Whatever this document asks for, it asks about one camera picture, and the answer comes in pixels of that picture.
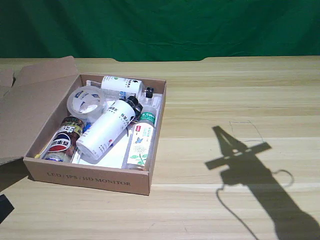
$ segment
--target black object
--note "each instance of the black object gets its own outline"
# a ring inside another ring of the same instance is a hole
[[[135,106],[134,112],[135,112],[135,118],[136,118],[136,119],[139,119],[139,118],[140,118],[140,115],[141,115],[141,112],[142,112],[142,108],[143,108],[143,106],[142,106],[140,103],[138,103],[138,104]]]
[[[133,109],[138,105],[138,99],[136,99],[134,96],[129,96],[127,100],[125,100],[127,104],[129,104]]]
[[[8,198],[4,194],[0,195],[0,224],[14,209]]]
[[[152,99],[153,95],[154,95],[153,87],[147,87],[145,90],[145,97],[148,99]]]

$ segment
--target cardboard box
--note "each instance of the cardboard box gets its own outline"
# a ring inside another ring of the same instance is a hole
[[[0,162],[23,158],[35,181],[149,195],[165,107],[165,80],[132,76],[154,88],[155,93],[163,94],[148,170],[34,158],[69,115],[68,96],[75,89],[85,86],[87,80],[101,82],[105,75],[108,74],[78,74],[72,56],[24,67],[14,86],[0,102]]]
[[[7,69],[0,72],[0,100],[3,99],[10,91],[14,84],[14,71]]]

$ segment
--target soda can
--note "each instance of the soda can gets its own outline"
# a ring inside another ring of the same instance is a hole
[[[74,116],[66,117],[44,156],[45,160],[70,163],[76,150],[76,141],[83,133],[84,122]]]

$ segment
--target green cloth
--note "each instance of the green cloth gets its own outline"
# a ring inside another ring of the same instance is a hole
[[[320,53],[320,0],[0,0],[1,58]]]

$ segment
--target plastic bottle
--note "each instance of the plastic bottle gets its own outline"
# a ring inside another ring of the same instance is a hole
[[[129,96],[134,96],[138,100],[147,95],[147,98],[154,92],[152,87],[145,87],[141,80],[116,77],[116,76],[104,76],[102,83],[87,80],[87,86],[94,86],[100,88],[106,99],[121,99],[126,100]]]
[[[98,160],[110,145],[135,118],[138,100],[130,96],[126,101],[117,100],[107,112],[76,141],[76,146],[90,158]]]
[[[140,121],[134,125],[128,154],[126,154],[127,169],[144,170],[148,165],[149,154],[154,139],[157,109],[145,105]]]

